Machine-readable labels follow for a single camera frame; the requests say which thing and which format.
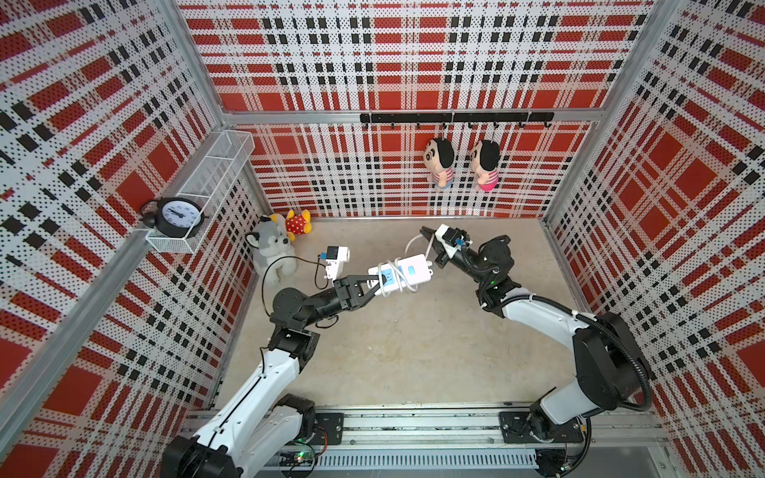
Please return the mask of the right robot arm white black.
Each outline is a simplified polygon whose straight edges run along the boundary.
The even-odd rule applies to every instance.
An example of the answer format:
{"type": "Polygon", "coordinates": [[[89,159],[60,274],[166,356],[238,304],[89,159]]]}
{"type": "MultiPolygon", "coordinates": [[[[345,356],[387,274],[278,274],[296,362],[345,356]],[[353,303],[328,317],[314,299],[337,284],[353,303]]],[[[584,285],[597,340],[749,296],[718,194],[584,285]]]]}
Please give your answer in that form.
{"type": "Polygon", "coordinates": [[[621,316],[577,312],[513,281],[509,272],[514,259],[506,235],[477,249],[470,247],[465,230],[445,224],[422,227],[420,235],[436,252],[438,267],[451,264],[474,281],[484,312],[529,327],[573,356],[574,378],[531,404],[519,434],[551,442],[565,425],[605,411],[651,409],[651,368],[621,316]]]}

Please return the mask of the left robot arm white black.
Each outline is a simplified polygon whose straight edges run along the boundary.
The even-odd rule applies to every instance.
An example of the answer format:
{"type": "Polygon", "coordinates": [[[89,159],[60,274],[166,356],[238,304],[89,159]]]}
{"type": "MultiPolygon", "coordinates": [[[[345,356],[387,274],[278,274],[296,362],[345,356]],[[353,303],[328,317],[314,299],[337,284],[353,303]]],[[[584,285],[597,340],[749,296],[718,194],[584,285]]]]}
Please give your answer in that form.
{"type": "Polygon", "coordinates": [[[285,394],[316,351],[320,335],[309,328],[342,312],[367,306],[392,280],[352,275],[313,296],[295,288],[273,299],[275,325],[261,363],[238,392],[191,437],[177,436],[161,458],[161,477],[253,477],[285,445],[310,439],[315,404],[285,394]]]}

